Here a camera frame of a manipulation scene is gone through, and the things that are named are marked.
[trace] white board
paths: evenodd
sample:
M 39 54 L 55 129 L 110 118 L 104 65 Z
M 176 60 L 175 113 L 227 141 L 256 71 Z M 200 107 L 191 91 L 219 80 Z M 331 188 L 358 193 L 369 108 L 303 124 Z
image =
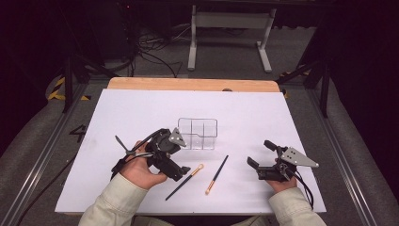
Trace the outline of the white board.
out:
M 260 215 L 272 210 L 272 188 L 258 180 L 247 164 L 273 166 L 277 154 L 264 147 L 268 139 L 305 153 L 284 97 L 279 92 L 222 92 L 104 89 L 87 134 L 73 163 L 56 212 L 83 213 L 109 183 L 111 169 L 124 157 L 115 140 L 128 149 L 160 128 L 173 130 L 179 118 L 217 120 L 214 150 L 180 150 L 171 156 L 179 166 L 204 165 L 168 201 L 183 181 L 168 179 L 153 187 L 138 215 Z M 229 158 L 209 195 L 205 190 L 226 155 Z M 310 168 L 298 167 L 314 196 L 314 211 L 326 208 Z

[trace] clear plastic container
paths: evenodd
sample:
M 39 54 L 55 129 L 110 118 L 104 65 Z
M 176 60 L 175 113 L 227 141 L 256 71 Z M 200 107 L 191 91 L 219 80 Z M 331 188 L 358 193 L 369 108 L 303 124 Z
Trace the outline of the clear plastic container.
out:
M 217 138 L 217 120 L 180 118 L 180 134 L 190 150 L 213 150 Z

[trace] hand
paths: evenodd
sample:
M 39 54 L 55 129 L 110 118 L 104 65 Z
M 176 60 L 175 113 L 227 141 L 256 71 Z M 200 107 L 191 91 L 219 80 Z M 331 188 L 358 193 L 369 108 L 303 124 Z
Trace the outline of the hand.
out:
M 145 153 L 147 143 L 143 144 L 141 147 L 139 147 L 136 152 L 137 153 Z M 126 165 L 122 168 L 120 171 L 120 174 L 135 184 L 136 186 L 139 186 L 143 189 L 149 190 L 153 186 L 156 186 L 158 184 L 161 184 L 165 182 L 167 179 L 167 176 L 160 172 L 158 174 L 153 174 L 150 172 L 148 166 L 147 166 L 147 158 L 146 157 L 137 157 L 133 160 L 132 156 L 129 156 L 126 161 L 129 161 L 126 163 Z
M 290 181 L 278 182 L 278 181 L 266 181 L 273 187 L 273 190 L 276 193 L 279 193 L 283 190 L 296 187 L 296 178 L 293 176 Z

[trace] black cable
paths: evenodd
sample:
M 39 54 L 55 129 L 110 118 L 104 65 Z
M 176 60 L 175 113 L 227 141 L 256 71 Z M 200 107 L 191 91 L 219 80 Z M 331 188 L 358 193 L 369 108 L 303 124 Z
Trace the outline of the black cable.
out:
M 149 54 L 149 53 L 146 53 L 146 52 L 140 51 L 140 54 L 148 55 L 148 56 L 150 56 L 150 57 L 154 57 L 154 58 L 158 59 L 159 61 L 161 61 L 162 63 L 164 63 L 168 68 L 170 68 L 170 70 L 171 70 L 172 73 L 173 73 L 173 76 L 174 76 L 175 78 L 177 78 L 176 73 L 173 71 L 173 69 L 172 69 L 164 60 L 158 58 L 157 56 L 154 56 L 154 55 L 151 55 L 151 54 Z
M 149 141 L 149 139 L 153 138 L 156 134 L 158 134 L 159 132 L 161 132 L 161 130 L 163 129 L 159 129 L 155 132 L 153 132 L 152 134 L 150 134 L 148 137 L 146 137 L 145 139 L 141 140 L 141 142 L 139 142 L 137 145 L 135 145 L 135 147 L 133 147 L 133 149 L 129 152 L 129 153 L 133 153 L 135 152 L 140 146 L 142 146 L 143 144 L 145 144 L 147 141 Z
M 141 154 L 141 155 L 136 155 L 136 156 L 134 156 L 133 158 L 129 159 L 129 161 L 127 161 L 126 163 L 128 163 L 128 162 L 130 162 L 130 161 L 132 161 L 133 159 L 136 159 L 136 158 L 138 158 L 138 157 L 144 157 L 144 156 L 148 156 L 148 155 L 153 155 L 153 153 L 144 153 L 144 154 Z
M 150 59 L 148 59 L 148 58 L 145 58 L 144 56 L 141 56 L 144 60 L 147 60 L 147 61 L 149 61 L 150 63 L 154 63 L 154 64 L 164 64 L 164 63 L 159 63 L 159 62 L 155 62 L 155 61 L 152 61 L 152 60 L 150 60 Z M 168 65 L 173 65 L 173 64 L 178 64 L 178 63 L 182 63 L 181 61 L 180 62 L 173 62 L 173 63 L 167 63 Z
M 308 201 L 309 201 L 309 204 L 311 205 L 311 209 L 313 209 L 313 194 L 311 193 L 311 190 L 309 189 L 309 187 L 305 184 L 305 182 L 302 180 L 301 177 L 296 175 L 290 169 L 286 169 L 286 170 L 287 170 L 287 172 L 291 173 L 305 187 L 305 191 L 309 192 L 309 195 L 310 195 L 311 199 L 310 200 L 308 199 Z
M 302 175 L 299 173 L 299 171 L 296 171 L 295 173 L 299 176 L 299 178 L 301 180 L 303 180 Z M 305 195 L 306 195 L 306 198 L 309 200 L 309 192 L 306 189 L 305 189 Z
M 130 66 L 132 67 L 132 71 L 130 74 L 128 73 L 128 76 L 134 77 L 135 76 L 135 68 L 136 68 L 136 58 L 134 57 L 134 60 L 130 63 Z
M 236 28 L 236 29 L 233 29 L 233 28 L 221 28 L 219 30 L 224 32 L 224 33 L 227 33 L 227 34 L 229 34 L 231 36 L 235 36 L 235 37 L 244 34 L 244 32 L 246 31 L 246 29 L 243 29 L 243 28 Z
M 36 196 L 36 198 L 26 207 L 24 212 L 21 214 L 20 219 L 18 220 L 17 226 L 21 224 L 25 215 L 30 210 L 30 208 L 32 208 L 33 204 L 35 204 L 35 202 L 50 187 L 50 185 L 52 185 L 56 181 L 56 179 L 58 179 L 58 177 L 62 174 L 62 172 L 64 172 L 64 170 L 71 164 L 71 162 L 73 162 L 73 160 L 76 158 L 76 156 L 77 156 L 77 153 L 70 159 L 70 161 L 67 163 L 67 165 L 65 165 L 65 167 L 62 168 L 61 171 L 50 181 L 50 183 Z
M 142 34 L 139 37 L 139 42 L 138 45 L 140 46 L 140 48 L 146 50 L 146 52 L 149 52 L 151 50 L 162 50 L 163 48 L 167 47 L 168 45 L 172 44 L 173 42 L 178 42 L 180 40 L 182 40 L 183 38 L 181 38 L 181 36 L 189 31 L 189 28 L 191 26 L 188 26 L 186 29 L 184 29 L 182 32 L 179 33 L 179 35 L 177 35 L 176 37 L 172 37 L 170 40 L 166 40 L 163 38 L 157 38 L 155 32 L 147 32 Z
M 182 66 L 183 66 L 183 63 L 180 62 L 180 66 L 179 66 L 179 69 L 177 70 L 176 74 L 179 74 L 179 71 L 180 71 L 180 69 L 182 68 Z
M 106 68 L 106 69 L 109 70 L 109 71 L 112 72 L 112 73 L 115 73 L 115 72 L 121 71 L 121 70 L 123 70 L 123 69 L 129 67 L 129 65 L 132 63 L 132 61 L 133 61 L 132 59 L 129 59 L 127 62 L 122 63 L 122 64 L 119 65 L 119 66 L 116 66 L 116 67 L 114 67 L 114 68 Z M 88 68 L 86 68 L 86 70 L 87 70 L 89 73 L 91 73 L 91 74 L 102 74 L 101 72 L 99 72 L 99 71 L 97 71 L 97 70 L 88 69 Z

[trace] wooden edge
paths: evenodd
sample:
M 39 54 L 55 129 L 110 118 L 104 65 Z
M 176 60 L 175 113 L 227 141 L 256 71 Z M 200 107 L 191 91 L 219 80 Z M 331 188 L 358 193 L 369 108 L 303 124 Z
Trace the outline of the wooden edge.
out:
M 109 81 L 107 88 L 144 90 L 231 90 L 245 92 L 280 92 L 279 85 L 275 81 L 149 77 L 115 77 Z

